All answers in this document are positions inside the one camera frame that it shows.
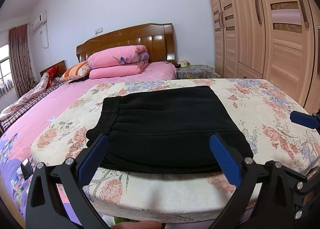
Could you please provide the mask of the person left hand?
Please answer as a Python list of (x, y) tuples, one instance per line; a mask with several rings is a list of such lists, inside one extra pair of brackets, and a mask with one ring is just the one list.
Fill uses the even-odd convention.
[(111, 229), (162, 229), (162, 223), (157, 221), (121, 222)]

